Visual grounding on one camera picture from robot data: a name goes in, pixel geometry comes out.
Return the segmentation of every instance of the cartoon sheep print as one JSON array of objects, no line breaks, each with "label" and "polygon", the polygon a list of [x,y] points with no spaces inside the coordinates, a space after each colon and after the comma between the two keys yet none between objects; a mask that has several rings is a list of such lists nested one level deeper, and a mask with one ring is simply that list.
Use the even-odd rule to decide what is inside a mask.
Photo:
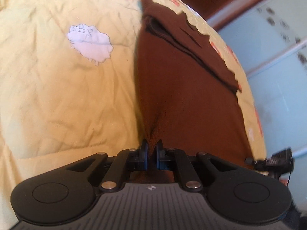
[{"label": "cartoon sheep print", "polygon": [[113,50],[109,36],[100,33],[95,26],[85,24],[71,26],[67,38],[72,48],[75,48],[89,61],[94,60],[96,66],[110,58]]}]

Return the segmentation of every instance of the silver screw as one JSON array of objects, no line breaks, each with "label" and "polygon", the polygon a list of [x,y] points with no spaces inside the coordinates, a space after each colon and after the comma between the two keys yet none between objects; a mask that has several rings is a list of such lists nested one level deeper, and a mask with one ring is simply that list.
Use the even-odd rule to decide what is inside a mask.
[{"label": "silver screw", "polygon": [[101,184],[101,187],[103,189],[113,189],[116,187],[116,183],[115,182],[112,182],[112,181],[108,181],[108,182],[103,182]]},{"label": "silver screw", "polygon": [[197,181],[189,181],[185,184],[189,189],[197,189],[201,186],[201,184]]}]

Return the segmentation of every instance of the gray ribbed panel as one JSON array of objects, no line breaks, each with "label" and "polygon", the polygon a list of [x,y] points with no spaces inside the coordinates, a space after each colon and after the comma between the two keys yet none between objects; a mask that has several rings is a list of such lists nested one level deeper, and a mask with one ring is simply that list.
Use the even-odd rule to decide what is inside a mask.
[{"label": "gray ribbed panel", "polygon": [[80,219],[61,226],[33,226],[21,222],[12,230],[290,230],[282,222],[244,226],[215,213],[202,195],[188,193],[178,184],[131,184],[101,196]]}]

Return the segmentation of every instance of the yellow fabric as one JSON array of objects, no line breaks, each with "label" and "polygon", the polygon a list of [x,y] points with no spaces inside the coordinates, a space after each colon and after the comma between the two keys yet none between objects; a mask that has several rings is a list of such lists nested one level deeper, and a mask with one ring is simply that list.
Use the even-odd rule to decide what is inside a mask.
[{"label": "yellow fabric", "polygon": [[[238,101],[254,156],[265,157],[251,90],[225,43],[180,0],[154,1],[184,11],[211,35],[242,86]],[[16,222],[10,193],[22,180],[98,151],[113,156],[139,146],[134,58],[140,19],[139,0],[0,0],[1,230]],[[107,49],[104,60],[88,57],[69,39],[82,30],[89,37],[99,31],[91,46]]]}]

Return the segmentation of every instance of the brown garment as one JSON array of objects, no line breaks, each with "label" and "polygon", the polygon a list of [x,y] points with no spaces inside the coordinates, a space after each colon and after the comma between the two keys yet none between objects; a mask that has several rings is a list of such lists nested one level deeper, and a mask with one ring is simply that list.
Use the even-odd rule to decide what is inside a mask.
[{"label": "brown garment", "polygon": [[149,154],[165,147],[205,151],[241,166],[252,157],[236,91],[238,83],[185,13],[141,0],[137,68]]}]

